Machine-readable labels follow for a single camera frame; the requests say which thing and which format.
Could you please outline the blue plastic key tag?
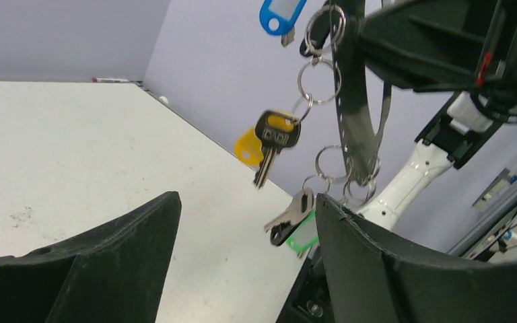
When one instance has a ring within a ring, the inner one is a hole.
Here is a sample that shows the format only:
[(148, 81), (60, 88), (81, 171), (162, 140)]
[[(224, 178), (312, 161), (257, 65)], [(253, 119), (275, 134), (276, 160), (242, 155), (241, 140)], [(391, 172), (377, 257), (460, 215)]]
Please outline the blue plastic key tag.
[(264, 0), (259, 22), (271, 36), (288, 34), (295, 26), (307, 0)]

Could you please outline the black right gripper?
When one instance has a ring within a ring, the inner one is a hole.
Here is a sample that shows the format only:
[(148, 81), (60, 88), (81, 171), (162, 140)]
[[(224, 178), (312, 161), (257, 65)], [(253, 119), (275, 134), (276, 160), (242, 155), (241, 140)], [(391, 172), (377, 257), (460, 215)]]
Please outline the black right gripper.
[(358, 42), (395, 87), (517, 104), (517, 1), (399, 1), (362, 20)]

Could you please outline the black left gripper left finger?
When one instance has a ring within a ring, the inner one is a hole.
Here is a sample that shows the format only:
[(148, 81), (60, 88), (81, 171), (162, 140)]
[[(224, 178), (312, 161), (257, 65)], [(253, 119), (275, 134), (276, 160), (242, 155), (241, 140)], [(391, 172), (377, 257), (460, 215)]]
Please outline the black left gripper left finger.
[(0, 257), (0, 322), (154, 322), (182, 204), (165, 192), (112, 221)]

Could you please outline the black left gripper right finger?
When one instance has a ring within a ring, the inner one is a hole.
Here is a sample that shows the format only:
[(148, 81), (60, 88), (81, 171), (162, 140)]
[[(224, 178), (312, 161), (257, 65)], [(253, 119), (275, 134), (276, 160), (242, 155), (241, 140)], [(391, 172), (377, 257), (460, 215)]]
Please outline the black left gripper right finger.
[(336, 322), (517, 322), (517, 260), (465, 260), (316, 202), (316, 225)]

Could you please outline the yellow plastic key tag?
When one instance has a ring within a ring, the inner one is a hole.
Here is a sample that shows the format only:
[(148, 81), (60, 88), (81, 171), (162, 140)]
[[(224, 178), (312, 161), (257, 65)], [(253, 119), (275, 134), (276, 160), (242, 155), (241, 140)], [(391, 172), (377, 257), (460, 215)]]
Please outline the yellow plastic key tag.
[(234, 143), (235, 156), (245, 165), (251, 168), (259, 167), (264, 159), (262, 141), (257, 137), (255, 128), (248, 129)]

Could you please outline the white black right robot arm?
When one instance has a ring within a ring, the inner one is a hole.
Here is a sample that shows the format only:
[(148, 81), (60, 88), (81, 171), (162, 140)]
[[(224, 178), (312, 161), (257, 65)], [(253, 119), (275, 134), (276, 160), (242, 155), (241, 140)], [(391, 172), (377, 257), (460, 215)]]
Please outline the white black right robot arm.
[(398, 1), (366, 16), (355, 40), (385, 83), (450, 93), (403, 168), (361, 210), (391, 229), (434, 179), (517, 123), (517, 1)]

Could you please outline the green plastic key tag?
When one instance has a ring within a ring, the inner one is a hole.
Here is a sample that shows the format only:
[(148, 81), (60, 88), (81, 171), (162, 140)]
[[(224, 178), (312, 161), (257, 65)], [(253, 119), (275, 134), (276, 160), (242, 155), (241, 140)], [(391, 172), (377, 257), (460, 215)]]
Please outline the green plastic key tag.
[(298, 228), (290, 235), (285, 244), (297, 254), (307, 252), (318, 243), (318, 232), (316, 227), (316, 211), (313, 210)]

